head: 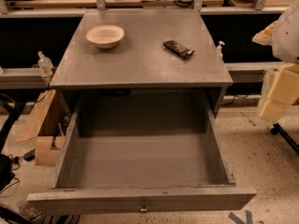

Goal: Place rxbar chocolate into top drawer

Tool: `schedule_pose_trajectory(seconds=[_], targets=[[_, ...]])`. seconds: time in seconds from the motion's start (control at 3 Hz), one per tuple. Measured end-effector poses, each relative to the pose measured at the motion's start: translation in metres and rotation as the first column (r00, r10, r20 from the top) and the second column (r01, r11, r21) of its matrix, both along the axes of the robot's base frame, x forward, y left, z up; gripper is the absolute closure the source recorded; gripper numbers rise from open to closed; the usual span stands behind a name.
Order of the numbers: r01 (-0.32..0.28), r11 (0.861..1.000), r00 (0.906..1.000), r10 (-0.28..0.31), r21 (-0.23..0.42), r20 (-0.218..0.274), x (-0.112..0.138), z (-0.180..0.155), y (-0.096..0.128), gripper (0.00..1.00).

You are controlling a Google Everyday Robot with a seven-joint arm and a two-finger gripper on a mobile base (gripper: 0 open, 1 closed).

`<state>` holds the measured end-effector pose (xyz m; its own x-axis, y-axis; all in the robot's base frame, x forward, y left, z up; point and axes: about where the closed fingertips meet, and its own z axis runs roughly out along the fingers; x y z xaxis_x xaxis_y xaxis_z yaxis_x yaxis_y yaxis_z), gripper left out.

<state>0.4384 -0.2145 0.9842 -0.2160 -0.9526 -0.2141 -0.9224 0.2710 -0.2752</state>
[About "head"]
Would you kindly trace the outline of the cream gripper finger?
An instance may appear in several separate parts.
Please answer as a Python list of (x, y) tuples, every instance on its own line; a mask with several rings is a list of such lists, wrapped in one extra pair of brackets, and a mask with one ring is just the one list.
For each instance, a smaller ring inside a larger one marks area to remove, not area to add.
[(260, 44), (263, 46), (271, 46), (274, 36), (274, 31), (276, 28), (276, 22), (272, 22), (267, 27), (265, 27), (261, 32), (257, 33), (253, 38), (252, 41), (256, 44)]
[(286, 63), (274, 73), (274, 80), (260, 111), (260, 118), (277, 122), (299, 100), (299, 65)]

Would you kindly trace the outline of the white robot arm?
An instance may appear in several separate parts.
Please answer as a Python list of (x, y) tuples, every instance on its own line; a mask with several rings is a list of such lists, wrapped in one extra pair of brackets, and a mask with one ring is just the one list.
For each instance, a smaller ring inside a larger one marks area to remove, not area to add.
[(263, 94), (259, 117), (278, 121), (287, 109), (299, 100), (299, 0), (292, 4), (252, 41), (272, 47), (273, 56), (284, 62), (276, 73), (270, 89)]

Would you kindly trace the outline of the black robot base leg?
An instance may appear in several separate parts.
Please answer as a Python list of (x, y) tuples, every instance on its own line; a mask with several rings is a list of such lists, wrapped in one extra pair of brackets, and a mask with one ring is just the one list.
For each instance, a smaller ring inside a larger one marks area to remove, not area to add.
[(270, 130), (273, 135), (280, 134), (284, 140), (292, 147), (292, 149), (299, 155), (299, 145), (288, 135), (288, 133), (278, 124), (275, 123)]

